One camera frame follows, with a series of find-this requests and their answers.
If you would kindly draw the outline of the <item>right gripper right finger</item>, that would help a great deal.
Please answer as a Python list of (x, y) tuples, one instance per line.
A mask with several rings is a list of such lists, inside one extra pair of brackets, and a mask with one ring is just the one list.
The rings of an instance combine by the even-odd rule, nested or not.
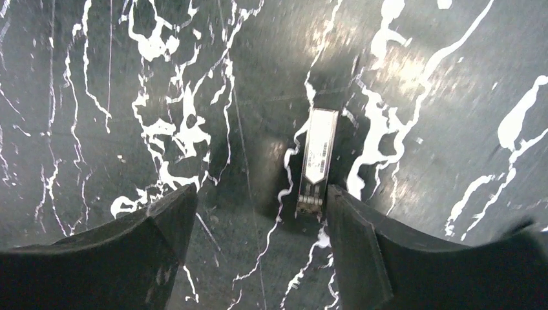
[(547, 233), (530, 218), (470, 247), (330, 185), (326, 219), (342, 309), (547, 308)]

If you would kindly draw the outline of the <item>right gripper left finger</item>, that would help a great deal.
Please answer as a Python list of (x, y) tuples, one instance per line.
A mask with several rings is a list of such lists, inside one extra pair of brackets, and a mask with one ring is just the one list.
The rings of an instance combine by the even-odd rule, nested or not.
[(50, 245), (1, 251), (2, 309), (165, 309), (198, 205), (194, 185)]

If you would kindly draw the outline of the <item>silver SFP plug module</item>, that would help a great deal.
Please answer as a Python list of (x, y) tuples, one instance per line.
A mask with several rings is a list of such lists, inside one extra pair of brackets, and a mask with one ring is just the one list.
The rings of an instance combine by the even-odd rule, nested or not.
[(318, 220), (323, 217), (338, 117), (339, 112), (336, 110), (313, 108), (310, 112), (297, 214)]

